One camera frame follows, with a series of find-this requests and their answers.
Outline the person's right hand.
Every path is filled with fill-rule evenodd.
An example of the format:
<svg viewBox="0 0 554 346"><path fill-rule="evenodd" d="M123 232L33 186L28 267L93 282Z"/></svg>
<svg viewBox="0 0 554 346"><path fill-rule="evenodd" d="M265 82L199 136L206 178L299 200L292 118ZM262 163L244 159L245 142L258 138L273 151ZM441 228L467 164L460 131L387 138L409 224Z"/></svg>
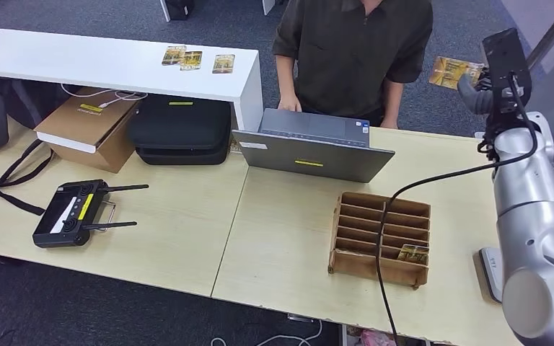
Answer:
<svg viewBox="0 0 554 346"><path fill-rule="evenodd" d="M295 93L285 93L280 95L278 109L288 110L292 112L301 112L302 106Z"/></svg>

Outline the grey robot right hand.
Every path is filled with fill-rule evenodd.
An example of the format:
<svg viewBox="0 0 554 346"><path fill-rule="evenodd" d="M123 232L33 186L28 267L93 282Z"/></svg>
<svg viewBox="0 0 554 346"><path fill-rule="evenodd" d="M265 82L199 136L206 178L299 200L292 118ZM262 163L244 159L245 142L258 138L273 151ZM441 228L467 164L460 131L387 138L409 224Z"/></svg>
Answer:
<svg viewBox="0 0 554 346"><path fill-rule="evenodd" d="M489 69L482 67L476 82L469 74L463 74L457 83L457 91L466 108L476 115L487 115L493 108L492 83Z"/></svg>

